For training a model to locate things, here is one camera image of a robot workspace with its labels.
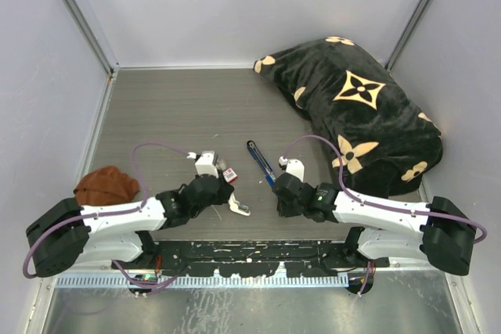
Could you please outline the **red staple box sleeve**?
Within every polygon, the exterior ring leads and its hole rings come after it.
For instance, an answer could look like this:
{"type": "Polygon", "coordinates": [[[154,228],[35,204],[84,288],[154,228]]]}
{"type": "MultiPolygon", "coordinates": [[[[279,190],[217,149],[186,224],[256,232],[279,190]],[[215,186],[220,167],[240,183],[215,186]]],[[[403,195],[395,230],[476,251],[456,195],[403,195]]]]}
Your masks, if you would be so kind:
{"type": "Polygon", "coordinates": [[[238,178],[237,173],[231,167],[225,169],[222,174],[225,181],[229,184],[232,184],[238,178]]]}

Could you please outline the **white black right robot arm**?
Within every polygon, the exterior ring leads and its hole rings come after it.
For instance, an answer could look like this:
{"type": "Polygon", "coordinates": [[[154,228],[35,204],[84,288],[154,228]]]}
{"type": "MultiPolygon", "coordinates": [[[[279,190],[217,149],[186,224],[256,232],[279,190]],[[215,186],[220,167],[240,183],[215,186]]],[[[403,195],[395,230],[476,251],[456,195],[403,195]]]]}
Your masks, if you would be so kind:
{"type": "Polygon", "coordinates": [[[451,275],[470,271],[476,230],[449,199],[406,203],[341,190],[330,183],[313,187],[284,173],[274,184],[281,217],[304,216],[315,222],[351,224],[343,255],[354,267],[368,260],[425,260],[451,275]]]}

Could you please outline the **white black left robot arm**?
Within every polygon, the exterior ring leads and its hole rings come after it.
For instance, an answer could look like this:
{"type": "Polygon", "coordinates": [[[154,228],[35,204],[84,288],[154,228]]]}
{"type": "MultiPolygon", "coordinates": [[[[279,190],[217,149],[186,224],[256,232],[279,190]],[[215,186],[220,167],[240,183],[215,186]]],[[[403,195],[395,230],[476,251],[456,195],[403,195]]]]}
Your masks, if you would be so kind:
{"type": "Polygon", "coordinates": [[[222,204],[232,210],[240,205],[233,186],[211,175],[135,203],[81,206],[75,198],[63,199],[27,228],[23,275],[47,278],[108,260],[149,268],[158,254],[152,232],[182,226],[222,204]]]}

